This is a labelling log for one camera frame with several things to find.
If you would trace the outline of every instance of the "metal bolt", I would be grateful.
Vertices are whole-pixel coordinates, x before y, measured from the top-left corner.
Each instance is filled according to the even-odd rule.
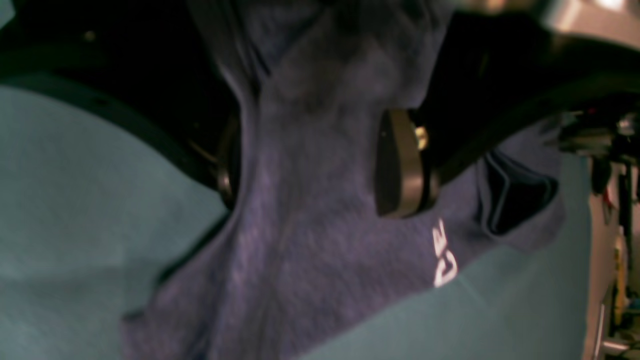
[[[429,134],[424,127],[415,128],[415,138],[418,140],[418,150],[422,151],[429,145]]]

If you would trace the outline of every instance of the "brass screw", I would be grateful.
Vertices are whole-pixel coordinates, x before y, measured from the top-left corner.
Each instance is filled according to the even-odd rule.
[[[418,140],[418,150],[423,151],[429,145],[429,134],[423,126],[415,128],[415,138]]]

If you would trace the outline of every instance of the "light blue fabric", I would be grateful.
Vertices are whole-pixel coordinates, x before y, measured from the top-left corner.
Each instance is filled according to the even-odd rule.
[[[8,8],[0,0],[0,19]],[[495,250],[305,359],[578,358],[586,174],[584,161],[564,158],[568,216],[553,245]],[[217,194],[127,133],[0,88],[0,359],[118,359],[120,315],[224,215]]]

